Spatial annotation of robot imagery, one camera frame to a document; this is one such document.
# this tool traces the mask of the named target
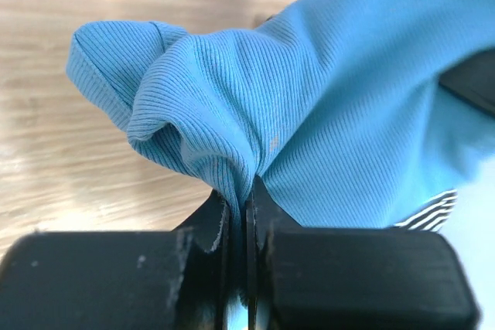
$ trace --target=blue fabric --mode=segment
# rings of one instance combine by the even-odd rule
[[[255,30],[91,23],[67,73],[236,221],[259,174],[302,224],[386,227],[494,154],[495,121],[438,85],[493,47],[495,0],[298,0]]]

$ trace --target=wood grain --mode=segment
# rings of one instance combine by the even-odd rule
[[[169,229],[210,191],[139,157],[77,92],[64,73],[76,28],[153,19],[211,32],[292,1],[0,0],[0,257],[35,229]]]

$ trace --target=cloth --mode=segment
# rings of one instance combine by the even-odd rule
[[[67,73],[153,162],[234,222],[260,175],[307,226],[392,226],[475,179],[495,121],[438,85],[495,47],[495,0],[298,0],[254,30],[161,22],[74,33]]]

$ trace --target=black object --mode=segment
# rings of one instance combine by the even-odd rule
[[[227,328],[229,218],[212,192],[170,232],[27,236],[0,267],[0,330]],[[476,328],[436,233],[303,228],[256,178],[244,236],[250,329]]]
[[[477,53],[446,71],[440,85],[495,117],[495,49]]]

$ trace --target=striped fabric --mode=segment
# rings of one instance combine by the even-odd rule
[[[455,189],[439,193],[428,200],[421,211],[403,222],[396,223],[394,227],[438,232],[447,222],[456,202],[457,191]]]

